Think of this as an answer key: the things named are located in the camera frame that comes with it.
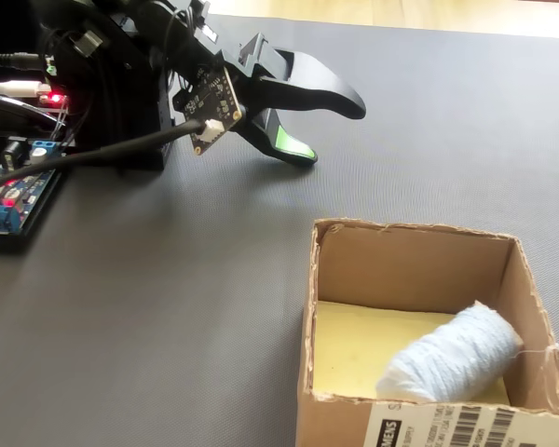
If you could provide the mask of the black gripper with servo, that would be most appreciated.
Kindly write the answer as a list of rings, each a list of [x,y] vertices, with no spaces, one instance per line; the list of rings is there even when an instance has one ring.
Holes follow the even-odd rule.
[[[272,47],[258,33],[240,46],[223,39],[206,22],[207,1],[171,7],[167,17],[167,67],[178,75],[180,90],[172,97],[181,112],[206,75],[228,73],[247,117],[236,133],[265,156],[310,168],[316,152],[291,136],[275,109],[329,110],[362,119],[366,106],[359,93],[313,56]]]

